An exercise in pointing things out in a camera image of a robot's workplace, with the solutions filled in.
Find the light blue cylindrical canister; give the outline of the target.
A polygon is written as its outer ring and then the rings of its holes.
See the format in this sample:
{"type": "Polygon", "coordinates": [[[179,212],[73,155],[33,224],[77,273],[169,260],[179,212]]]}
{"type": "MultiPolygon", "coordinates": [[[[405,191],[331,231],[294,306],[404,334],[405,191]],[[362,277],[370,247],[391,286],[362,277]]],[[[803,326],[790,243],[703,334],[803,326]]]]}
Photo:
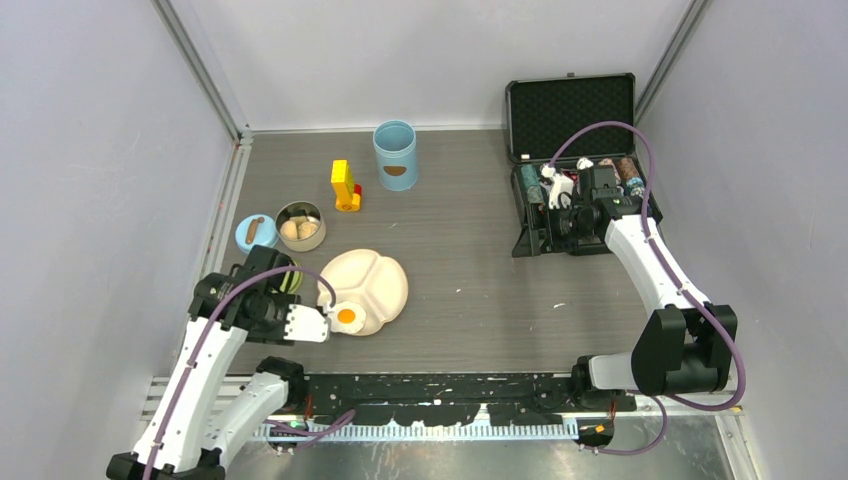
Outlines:
{"type": "Polygon", "coordinates": [[[401,120],[390,120],[373,132],[378,178],[387,190],[399,192],[411,189],[419,177],[417,134],[401,120]]]}

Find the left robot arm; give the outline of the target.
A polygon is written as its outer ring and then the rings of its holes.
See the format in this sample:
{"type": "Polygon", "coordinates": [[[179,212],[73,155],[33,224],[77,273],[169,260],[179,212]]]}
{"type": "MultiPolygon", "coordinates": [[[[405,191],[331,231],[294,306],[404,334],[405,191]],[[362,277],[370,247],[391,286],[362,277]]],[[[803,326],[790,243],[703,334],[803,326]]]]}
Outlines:
{"type": "Polygon", "coordinates": [[[131,451],[112,456],[109,479],[223,479],[234,456],[275,412],[298,412],[308,397],[301,364],[269,356],[237,397],[212,413],[232,361],[247,342],[291,344],[301,324],[309,339],[327,334],[322,314],[300,302],[308,275],[271,247],[251,249],[226,274],[210,273],[194,289],[177,364],[148,427],[131,451]]]}

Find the light blue lid with strap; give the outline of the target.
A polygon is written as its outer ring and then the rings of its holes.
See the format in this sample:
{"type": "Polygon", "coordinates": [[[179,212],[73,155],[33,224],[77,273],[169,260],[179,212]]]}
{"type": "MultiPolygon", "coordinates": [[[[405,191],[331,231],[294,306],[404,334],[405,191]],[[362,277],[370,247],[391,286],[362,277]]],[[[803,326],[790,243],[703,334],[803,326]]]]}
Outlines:
{"type": "Polygon", "coordinates": [[[275,220],[264,214],[250,215],[239,222],[234,239],[238,249],[245,254],[256,246],[274,248],[278,241],[275,220]]]}

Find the green round lid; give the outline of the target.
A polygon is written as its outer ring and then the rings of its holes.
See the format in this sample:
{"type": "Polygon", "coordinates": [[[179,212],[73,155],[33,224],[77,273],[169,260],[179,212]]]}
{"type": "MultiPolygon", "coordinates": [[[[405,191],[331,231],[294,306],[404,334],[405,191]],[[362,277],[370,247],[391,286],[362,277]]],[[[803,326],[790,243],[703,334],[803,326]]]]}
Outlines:
{"type": "Polygon", "coordinates": [[[280,291],[286,294],[296,294],[303,281],[303,273],[300,271],[287,271],[281,276],[279,283],[280,291]]]}

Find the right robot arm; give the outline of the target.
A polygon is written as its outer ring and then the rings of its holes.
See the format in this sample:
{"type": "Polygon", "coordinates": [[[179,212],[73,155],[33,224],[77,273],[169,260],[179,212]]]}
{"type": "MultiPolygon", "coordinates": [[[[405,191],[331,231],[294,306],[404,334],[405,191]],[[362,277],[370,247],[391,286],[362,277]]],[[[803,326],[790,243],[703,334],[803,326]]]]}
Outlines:
{"type": "Polygon", "coordinates": [[[567,175],[548,165],[514,167],[521,224],[515,258],[610,252],[625,268],[647,315],[635,346],[587,355],[572,369],[571,397],[596,410],[612,391],[651,396],[715,392],[727,385],[738,324],[735,312],[692,285],[670,255],[645,201],[616,183],[613,167],[567,175]]]}

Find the white dumpling bun toy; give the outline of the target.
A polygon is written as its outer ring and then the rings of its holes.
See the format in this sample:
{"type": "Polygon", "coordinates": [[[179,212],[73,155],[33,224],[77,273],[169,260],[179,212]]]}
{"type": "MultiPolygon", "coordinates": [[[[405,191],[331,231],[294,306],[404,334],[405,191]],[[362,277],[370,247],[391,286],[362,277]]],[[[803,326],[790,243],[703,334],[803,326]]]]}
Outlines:
{"type": "Polygon", "coordinates": [[[304,220],[297,226],[297,238],[299,240],[306,240],[307,238],[315,235],[319,229],[321,224],[312,220],[304,220]]]}

